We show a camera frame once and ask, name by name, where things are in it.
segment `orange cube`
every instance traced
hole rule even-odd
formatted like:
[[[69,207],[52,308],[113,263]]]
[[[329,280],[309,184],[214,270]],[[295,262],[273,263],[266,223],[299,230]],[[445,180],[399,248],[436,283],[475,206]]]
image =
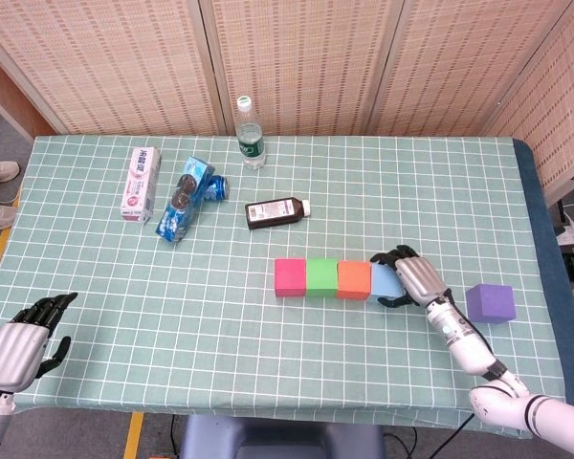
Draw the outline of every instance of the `orange cube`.
[[[337,298],[366,299],[371,285],[371,264],[368,261],[338,262]]]

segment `oreo package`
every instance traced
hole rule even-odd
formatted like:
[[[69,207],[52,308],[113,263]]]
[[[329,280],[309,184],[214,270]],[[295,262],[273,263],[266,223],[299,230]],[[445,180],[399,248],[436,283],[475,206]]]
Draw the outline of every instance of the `oreo package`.
[[[166,206],[155,232],[168,242],[178,242],[185,236],[189,224],[200,207],[210,183],[214,167],[189,157],[183,175]]]

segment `foam block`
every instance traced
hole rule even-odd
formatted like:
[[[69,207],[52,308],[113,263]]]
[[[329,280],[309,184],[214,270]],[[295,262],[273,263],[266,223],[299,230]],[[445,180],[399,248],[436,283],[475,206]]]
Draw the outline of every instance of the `foam block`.
[[[277,258],[275,260],[275,295],[306,295],[306,260]]]
[[[369,300],[376,302],[381,296],[394,299],[405,293],[398,274],[389,266],[372,263],[371,273],[372,286],[368,297]]]
[[[306,296],[336,296],[337,290],[338,260],[306,260]]]
[[[370,265],[368,261],[338,262],[338,292],[342,299],[366,299],[370,295]]]
[[[478,284],[466,292],[466,303],[472,322],[502,323],[517,317],[513,288],[508,285]]]

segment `blue table edge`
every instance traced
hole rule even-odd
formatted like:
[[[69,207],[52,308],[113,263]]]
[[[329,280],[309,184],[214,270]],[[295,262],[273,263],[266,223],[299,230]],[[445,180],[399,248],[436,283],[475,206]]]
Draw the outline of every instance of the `blue table edge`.
[[[574,295],[542,195],[534,154],[523,141],[513,139],[513,145],[532,226],[542,289],[562,364],[565,400],[574,405]]]

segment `soda can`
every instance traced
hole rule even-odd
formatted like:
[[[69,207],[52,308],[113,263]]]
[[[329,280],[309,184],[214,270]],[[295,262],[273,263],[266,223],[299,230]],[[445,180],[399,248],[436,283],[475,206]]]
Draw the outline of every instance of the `soda can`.
[[[230,186],[228,179],[222,175],[213,175],[210,177],[210,183],[204,193],[205,201],[223,201],[230,196]]]

